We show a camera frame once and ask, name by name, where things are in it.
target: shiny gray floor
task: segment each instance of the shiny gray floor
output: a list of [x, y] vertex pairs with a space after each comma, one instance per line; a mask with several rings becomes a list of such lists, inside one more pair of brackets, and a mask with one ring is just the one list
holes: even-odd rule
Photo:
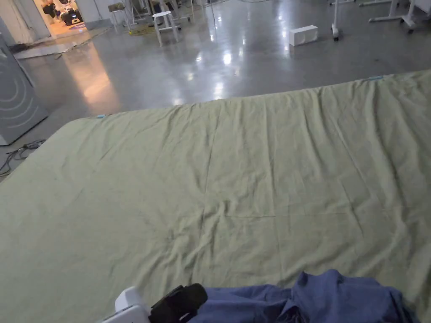
[[[344, 37], [331, 37], [325, 0], [228, 0], [168, 32], [129, 36], [113, 29], [63, 54], [22, 61], [50, 117], [12, 147], [47, 138], [70, 120], [234, 96], [297, 90], [431, 67], [429, 28], [407, 35], [397, 21], [369, 24], [388, 5], [340, 6]], [[401, 6], [400, 12], [406, 9]], [[292, 47], [291, 28], [316, 25], [320, 39]], [[0, 162], [4, 152], [0, 148]]]

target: black cable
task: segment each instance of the black cable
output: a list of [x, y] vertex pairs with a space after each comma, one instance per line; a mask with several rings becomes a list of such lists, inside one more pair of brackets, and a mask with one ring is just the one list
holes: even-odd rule
[[26, 152], [27, 150], [35, 150], [39, 148], [46, 140], [45, 139], [38, 139], [35, 141], [32, 141], [31, 143], [27, 143], [23, 145], [22, 147], [18, 148], [17, 150], [7, 152], [6, 155], [6, 161], [3, 163], [3, 165], [0, 167], [0, 177], [7, 176], [12, 171], [12, 168], [10, 167], [10, 162], [12, 160], [24, 160], [27, 158], [27, 156], [23, 156], [22, 153]]

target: white plastic part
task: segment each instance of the white plastic part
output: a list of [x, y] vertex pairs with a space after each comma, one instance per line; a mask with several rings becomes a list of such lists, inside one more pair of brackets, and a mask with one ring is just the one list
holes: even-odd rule
[[148, 313], [140, 305], [133, 305], [107, 317], [102, 323], [150, 323]]
[[142, 302], [136, 287], [129, 287], [115, 300], [115, 314], [102, 323], [150, 323], [151, 309]]
[[340, 30], [338, 29], [338, 5], [340, 0], [335, 0], [335, 13], [334, 13], [334, 23], [332, 24], [332, 37], [334, 41], [338, 41], [340, 39]]
[[307, 26], [289, 31], [289, 43], [293, 46], [302, 45], [317, 40], [319, 31], [316, 26]]
[[125, 289], [121, 292], [120, 296], [117, 297], [117, 299], [115, 300], [115, 312], [124, 310], [125, 308], [132, 305], [141, 305], [143, 307], [146, 307], [143, 304], [136, 287], [134, 286]]

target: mattress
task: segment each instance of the mattress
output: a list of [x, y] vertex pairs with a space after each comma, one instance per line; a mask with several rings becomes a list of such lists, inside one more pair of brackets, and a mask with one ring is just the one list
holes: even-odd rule
[[0, 321], [337, 269], [431, 322], [431, 71], [72, 121], [0, 183]]

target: black object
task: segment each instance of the black object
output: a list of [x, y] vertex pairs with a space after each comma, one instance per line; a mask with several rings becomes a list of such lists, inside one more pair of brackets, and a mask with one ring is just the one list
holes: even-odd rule
[[10, 162], [12, 160], [26, 159], [27, 157], [22, 155], [24, 152], [26, 152], [27, 150], [35, 150], [39, 148], [44, 142], [45, 142], [45, 139], [35, 140], [35, 141], [32, 141], [31, 143], [27, 143], [23, 145], [21, 148], [18, 148], [17, 150], [14, 150], [12, 152], [7, 152], [6, 155], [8, 156], [6, 158], [6, 161], [0, 167], [0, 177], [10, 174], [10, 172], [12, 171], [12, 168], [10, 167]]
[[50, 15], [51, 18], [55, 18], [55, 5], [52, 3], [42, 9], [45, 15]]
[[151, 323], [185, 323], [207, 300], [201, 284], [180, 285], [151, 307], [148, 319]]
[[74, 19], [79, 19], [79, 22], [83, 21], [79, 10], [67, 9], [67, 13], [61, 15], [61, 20], [63, 20], [67, 26], [72, 25], [72, 20]]

